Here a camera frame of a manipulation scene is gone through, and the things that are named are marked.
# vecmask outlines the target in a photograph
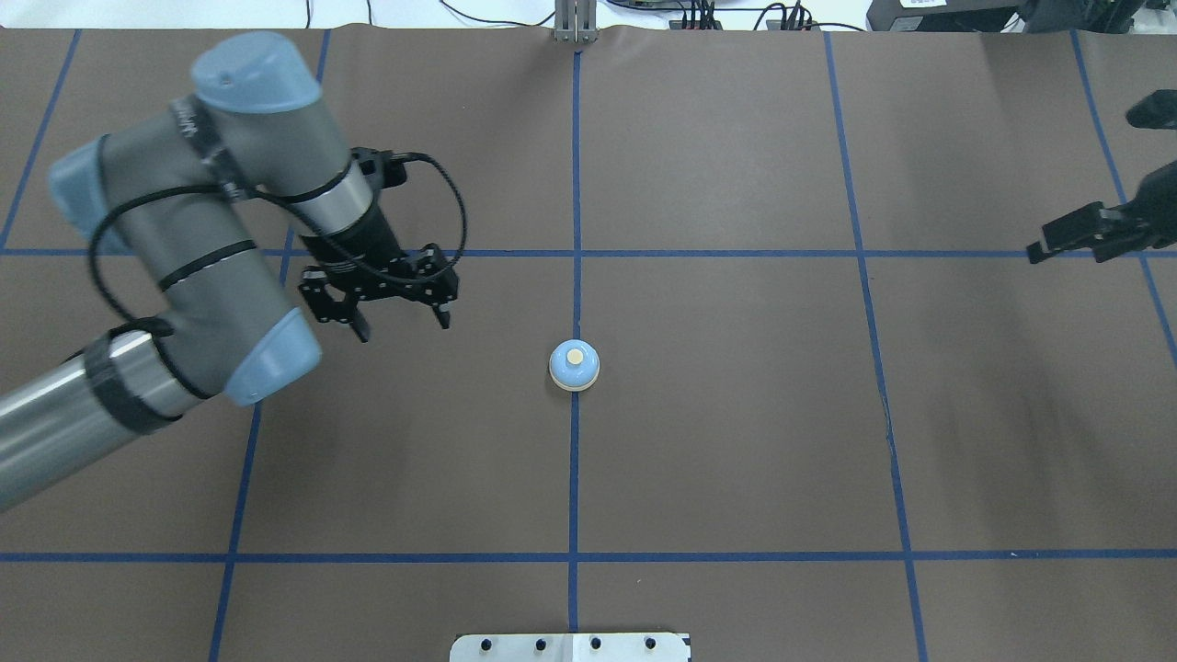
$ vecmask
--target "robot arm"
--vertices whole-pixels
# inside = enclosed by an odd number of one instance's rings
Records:
[[[1177,130],[1177,90],[1158,90],[1128,111],[1137,128]],[[1026,246],[1031,264],[1064,251],[1091,249],[1096,262],[1177,241],[1177,161],[1141,180],[1136,197],[1117,207],[1090,203],[1042,227],[1043,240]]]
[[[458,296],[437,245],[401,250],[379,191],[424,154],[350,150],[295,47],[231,38],[192,67],[197,92],[169,112],[81,147],[49,172],[54,201],[91,238],[92,274],[127,324],[0,397],[0,511],[225,392],[255,403],[318,364],[319,345],[231,203],[288,211],[319,265],[299,286],[319,322],[367,340],[360,300],[400,296],[448,327]],[[95,251],[131,250],[169,309],[139,319],[101,283]],[[327,286],[344,292],[335,300]]]

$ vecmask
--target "white plate with holes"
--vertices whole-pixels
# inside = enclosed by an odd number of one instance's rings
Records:
[[[450,662],[690,662],[691,636],[673,633],[465,635]]]

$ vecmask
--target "metal bracket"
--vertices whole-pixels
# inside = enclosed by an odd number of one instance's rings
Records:
[[[597,41],[597,0],[556,0],[557,41]]]
[[[466,635],[450,662],[690,662],[691,635],[674,633]]]

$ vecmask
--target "black tape band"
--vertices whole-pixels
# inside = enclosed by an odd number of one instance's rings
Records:
[[[245,172],[225,146],[217,124],[200,99],[195,94],[188,94],[168,104],[168,108],[175,118],[180,135],[200,157],[200,163],[208,168],[225,197],[234,203],[250,199]]]
[[[175,285],[180,280],[192,276],[193,273],[200,271],[201,269],[208,269],[210,266],[219,263],[220,260],[235,256],[237,253],[244,253],[245,251],[252,251],[257,249],[258,245],[246,239],[244,241],[238,241],[235,244],[230,244],[228,246],[221,246],[215,251],[211,251],[200,256],[199,258],[189,262],[188,264],[177,269],[172,273],[168,273],[164,278],[159,279],[159,290],[166,292],[168,287]]]
[[[189,393],[202,400],[206,400],[217,395],[217,393],[210,393],[208,391],[202,390],[200,386],[197,386],[187,377],[185,377],[182,372],[180,372],[180,368],[175,365],[174,360],[172,360],[172,356],[167,353],[167,347],[165,347],[164,343],[160,342],[159,336],[152,333],[151,342],[153,345],[155,345],[155,353],[159,355],[159,360],[164,364],[164,368],[166,368],[167,371],[172,373],[172,378],[175,379],[178,384],[184,386],[185,391],[188,391]]]
[[[111,360],[111,337],[104,333],[82,350],[82,365],[86,369],[86,382],[91,392],[106,409],[111,418],[137,435],[152,432],[180,419],[179,416],[164,416],[147,405],[139,396],[127,389],[119,375],[119,369]]]

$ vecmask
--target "silver metal cylinder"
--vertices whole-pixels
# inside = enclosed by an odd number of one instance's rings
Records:
[[[124,333],[109,351],[127,389],[162,416],[200,400],[160,360],[151,336]],[[82,357],[0,398],[0,512],[138,437],[94,396]]]
[[[319,230],[327,234],[341,232],[354,225],[372,206],[372,187],[360,172],[360,166],[354,160],[347,174],[333,187],[321,194],[294,203],[294,206],[302,213],[311,217],[311,220],[319,226]],[[291,218],[294,231],[302,237],[314,237],[315,233],[297,218]]]

